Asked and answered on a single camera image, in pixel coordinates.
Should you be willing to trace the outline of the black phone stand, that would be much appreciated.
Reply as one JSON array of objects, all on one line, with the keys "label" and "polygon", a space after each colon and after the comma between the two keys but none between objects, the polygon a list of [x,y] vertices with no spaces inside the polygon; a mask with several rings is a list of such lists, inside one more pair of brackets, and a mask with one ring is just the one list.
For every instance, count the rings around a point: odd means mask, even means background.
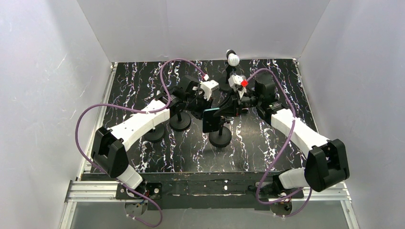
[{"label": "black phone stand", "polygon": [[191,126],[191,117],[186,112],[180,112],[169,119],[169,125],[174,131],[185,131]]},{"label": "black phone stand", "polygon": [[158,124],[153,129],[148,131],[143,137],[146,141],[156,143],[161,141],[165,135],[165,127],[163,124]]}]

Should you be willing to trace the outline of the black phone blue edge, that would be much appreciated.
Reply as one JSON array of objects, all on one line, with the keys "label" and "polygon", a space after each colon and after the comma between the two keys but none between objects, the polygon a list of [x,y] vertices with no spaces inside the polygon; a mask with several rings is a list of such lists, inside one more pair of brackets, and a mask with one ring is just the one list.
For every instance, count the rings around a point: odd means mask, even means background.
[{"label": "black phone blue edge", "polygon": [[215,116],[215,113],[220,108],[205,109],[202,113],[202,132],[211,133],[216,132],[220,128],[220,116]]}]

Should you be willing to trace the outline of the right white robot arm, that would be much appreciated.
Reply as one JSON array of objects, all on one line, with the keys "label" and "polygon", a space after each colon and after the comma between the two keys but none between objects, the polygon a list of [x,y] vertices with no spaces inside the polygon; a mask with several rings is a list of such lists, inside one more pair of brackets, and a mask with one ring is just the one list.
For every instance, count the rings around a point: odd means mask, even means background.
[{"label": "right white robot arm", "polygon": [[272,73],[261,72],[250,78],[234,75],[229,78],[229,85],[231,95],[236,96],[232,115],[237,115],[238,108],[255,107],[259,117],[283,133],[286,142],[292,142],[306,158],[304,167],[274,175],[267,188],[275,194],[301,187],[321,192],[350,177],[345,144],[320,135],[297,117],[291,102],[279,101],[276,98],[279,82]]}]

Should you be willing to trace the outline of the black phone stand front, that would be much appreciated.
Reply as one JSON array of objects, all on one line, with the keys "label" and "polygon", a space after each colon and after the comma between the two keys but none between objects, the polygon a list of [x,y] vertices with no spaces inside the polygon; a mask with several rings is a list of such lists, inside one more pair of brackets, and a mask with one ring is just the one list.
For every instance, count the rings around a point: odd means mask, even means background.
[{"label": "black phone stand front", "polygon": [[163,124],[158,124],[153,129],[148,131],[143,137],[146,141],[156,143],[161,141],[165,135],[165,127]]}]

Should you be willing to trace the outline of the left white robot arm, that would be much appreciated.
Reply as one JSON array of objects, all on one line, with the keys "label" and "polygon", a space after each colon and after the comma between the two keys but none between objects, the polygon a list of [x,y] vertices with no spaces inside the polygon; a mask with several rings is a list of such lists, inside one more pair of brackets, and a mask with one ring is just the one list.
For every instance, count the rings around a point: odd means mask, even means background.
[{"label": "left white robot arm", "polygon": [[111,128],[99,128],[91,158],[110,178],[136,189],[143,178],[129,164],[127,151],[143,136],[152,142],[160,141],[165,134],[163,123],[184,111],[200,119],[202,112],[211,107],[213,92],[218,87],[215,80],[201,82],[188,75],[182,77],[177,85],[156,95],[141,113],[135,113]]}]

